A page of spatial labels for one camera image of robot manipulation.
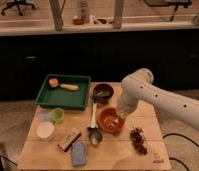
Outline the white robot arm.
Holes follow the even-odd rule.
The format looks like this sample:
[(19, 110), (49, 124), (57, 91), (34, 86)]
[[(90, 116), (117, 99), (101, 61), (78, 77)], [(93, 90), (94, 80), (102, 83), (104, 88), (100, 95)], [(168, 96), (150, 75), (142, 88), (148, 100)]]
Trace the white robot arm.
[(199, 131), (199, 101), (153, 85), (154, 76), (141, 68), (123, 78), (122, 92), (117, 98), (117, 115), (126, 118), (137, 108), (139, 100), (165, 110)]

